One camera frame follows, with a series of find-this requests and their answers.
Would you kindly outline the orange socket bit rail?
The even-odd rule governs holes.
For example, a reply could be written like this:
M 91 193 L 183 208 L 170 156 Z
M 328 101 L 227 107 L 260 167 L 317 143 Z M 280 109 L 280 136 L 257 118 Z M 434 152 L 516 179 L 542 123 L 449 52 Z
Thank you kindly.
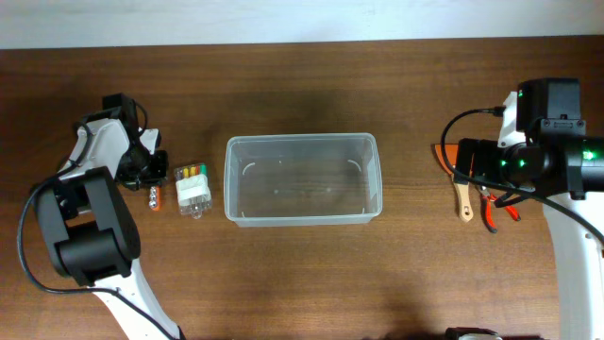
M 154 212 L 159 211 L 161 208 L 160 194 L 161 188 L 159 186 L 152 186 L 149 189 L 148 206 Z

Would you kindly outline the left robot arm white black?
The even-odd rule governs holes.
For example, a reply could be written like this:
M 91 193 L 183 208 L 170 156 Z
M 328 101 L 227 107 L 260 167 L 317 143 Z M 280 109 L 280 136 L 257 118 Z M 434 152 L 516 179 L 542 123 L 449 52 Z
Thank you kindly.
M 66 163 L 25 204 L 54 269 L 76 286 L 53 289 L 25 273 L 47 293 L 96 296 L 130 339 L 181 339 L 143 274 L 140 234 L 120 192 L 156 189 L 167 178 L 160 133 L 147 123 L 143 106 L 123 93 L 103 97 L 100 111 L 76 122 Z

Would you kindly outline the clear plastic container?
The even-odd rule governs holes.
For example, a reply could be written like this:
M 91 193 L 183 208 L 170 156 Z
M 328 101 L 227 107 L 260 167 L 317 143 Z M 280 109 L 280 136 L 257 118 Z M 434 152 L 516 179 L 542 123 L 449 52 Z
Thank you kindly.
M 233 137 L 223 193 L 240 228 L 366 224 L 383 210 L 377 141 L 366 132 Z

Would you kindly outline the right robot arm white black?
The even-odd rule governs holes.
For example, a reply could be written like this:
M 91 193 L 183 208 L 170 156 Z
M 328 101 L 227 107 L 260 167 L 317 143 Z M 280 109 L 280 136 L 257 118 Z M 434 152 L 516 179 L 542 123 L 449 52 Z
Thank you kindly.
M 507 208 L 542 203 L 554 248 L 563 339 L 603 336 L 603 140 L 586 133 L 576 78 L 520 83 L 487 109 L 497 140 L 464 138 L 445 167 L 455 180 L 503 192 Z

